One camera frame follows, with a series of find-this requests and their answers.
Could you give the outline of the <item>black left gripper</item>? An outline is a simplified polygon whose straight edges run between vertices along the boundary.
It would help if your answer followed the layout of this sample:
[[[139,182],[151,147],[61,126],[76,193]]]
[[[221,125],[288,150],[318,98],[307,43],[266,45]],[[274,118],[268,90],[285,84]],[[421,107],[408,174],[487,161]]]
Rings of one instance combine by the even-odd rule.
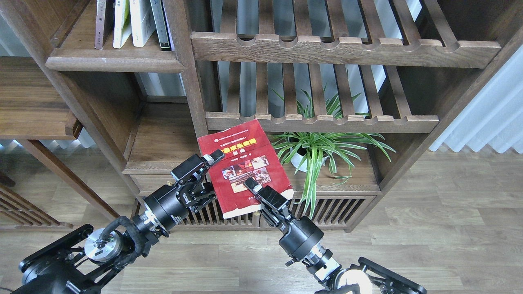
[[[157,227],[170,231],[190,212],[196,214],[214,201],[213,185],[204,179],[211,166],[224,157],[225,154],[217,149],[206,156],[191,156],[172,169],[174,184],[163,185],[145,197],[145,212],[132,218],[138,231],[146,234]]]

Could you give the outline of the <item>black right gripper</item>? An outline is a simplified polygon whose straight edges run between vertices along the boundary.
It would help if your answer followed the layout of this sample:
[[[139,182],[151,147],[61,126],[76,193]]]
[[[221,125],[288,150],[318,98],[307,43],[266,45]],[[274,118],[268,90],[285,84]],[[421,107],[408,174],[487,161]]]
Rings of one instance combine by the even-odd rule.
[[[291,258],[290,266],[302,262],[307,268],[327,268],[332,252],[321,245],[323,231],[308,217],[297,219],[288,209],[288,199],[270,186],[261,186],[254,178],[244,182],[247,189],[263,204],[262,216],[271,227],[283,233],[279,245]]]

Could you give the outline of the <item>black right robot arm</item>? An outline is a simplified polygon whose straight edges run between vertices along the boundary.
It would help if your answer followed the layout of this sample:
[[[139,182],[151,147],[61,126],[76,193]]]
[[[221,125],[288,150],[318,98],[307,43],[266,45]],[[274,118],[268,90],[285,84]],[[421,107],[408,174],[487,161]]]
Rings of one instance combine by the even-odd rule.
[[[358,265],[349,268],[335,261],[333,253],[321,245],[323,231],[308,217],[297,219],[288,208],[288,200],[270,186],[261,186],[253,178],[245,182],[247,189],[263,208],[262,216],[282,232],[279,245],[290,256],[286,263],[301,262],[320,285],[323,293],[370,294],[376,286],[383,294],[425,294],[426,289],[396,272],[361,257]]]

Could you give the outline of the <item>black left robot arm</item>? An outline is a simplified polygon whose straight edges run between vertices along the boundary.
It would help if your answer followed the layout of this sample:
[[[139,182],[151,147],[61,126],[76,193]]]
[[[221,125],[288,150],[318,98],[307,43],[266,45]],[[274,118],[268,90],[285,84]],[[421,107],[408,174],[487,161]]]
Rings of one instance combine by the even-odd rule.
[[[147,256],[161,236],[197,213],[216,197],[204,178],[224,158],[217,149],[191,156],[172,170],[175,182],[144,199],[145,211],[131,219],[120,216],[105,228],[83,225],[26,257],[19,269],[16,294],[99,294],[125,266]]]

